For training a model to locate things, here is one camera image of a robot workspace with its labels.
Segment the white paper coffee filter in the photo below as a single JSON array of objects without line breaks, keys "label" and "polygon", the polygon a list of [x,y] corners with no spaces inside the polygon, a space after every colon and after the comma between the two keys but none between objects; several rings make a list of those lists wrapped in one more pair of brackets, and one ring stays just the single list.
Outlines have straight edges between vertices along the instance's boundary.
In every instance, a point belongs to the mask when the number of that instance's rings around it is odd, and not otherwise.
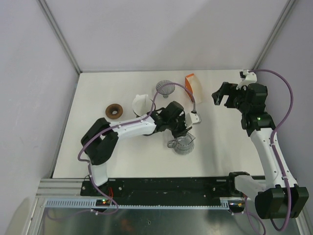
[{"label": "white paper coffee filter", "polygon": [[137,94],[132,102],[132,109],[140,117],[150,112],[152,105],[153,102],[147,94]]}]

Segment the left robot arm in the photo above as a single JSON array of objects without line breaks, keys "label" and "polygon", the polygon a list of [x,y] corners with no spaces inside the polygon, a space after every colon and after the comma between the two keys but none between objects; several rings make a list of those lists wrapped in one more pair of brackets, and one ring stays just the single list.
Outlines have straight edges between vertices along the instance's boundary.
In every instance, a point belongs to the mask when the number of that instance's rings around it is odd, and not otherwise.
[{"label": "left robot arm", "polygon": [[91,190],[104,195],[108,190],[106,162],[112,156],[117,143],[141,135],[170,130],[174,138],[186,136],[196,120],[196,106],[186,114],[182,105],[170,102],[165,108],[150,110],[148,113],[129,121],[109,122],[99,118],[81,139],[82,150],[78,160],[89,163],[89,175],[93,181]]}]

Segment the clear grey glass carafe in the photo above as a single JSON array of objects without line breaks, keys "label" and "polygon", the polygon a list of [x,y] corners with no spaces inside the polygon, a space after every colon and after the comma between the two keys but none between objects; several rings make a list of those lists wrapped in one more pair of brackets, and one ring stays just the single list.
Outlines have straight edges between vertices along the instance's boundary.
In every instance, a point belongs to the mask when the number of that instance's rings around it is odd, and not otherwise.
[{"label": "clear grey glass carafe", "polygon": [[185,136],[174,138],[167,142],[167,147],[173,149],[179,155],[188,155],[194,149],[195,136],[187,133]]}]

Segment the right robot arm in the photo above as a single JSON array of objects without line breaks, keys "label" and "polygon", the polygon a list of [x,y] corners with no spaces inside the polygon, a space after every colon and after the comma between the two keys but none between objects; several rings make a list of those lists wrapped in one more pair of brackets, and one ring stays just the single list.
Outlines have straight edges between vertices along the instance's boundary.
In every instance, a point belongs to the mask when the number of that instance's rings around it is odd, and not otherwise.
[{"label": "right robot arm", "polygon": [[230,196],[240,193],[254,201],[261,219],[297,218],[304,208],[309,192],[300,187],[290,173],[282,156],[275,124],[265,111],[267,87],[252,83],[239,88],[237,84],[223,82],[212,94],[215,105],[227,96],[225,107],[235,108],[242,114],[242,128],[253,142],[265,175],[265,183],[254,180],[246,172],[231,172],[225,190]]}]

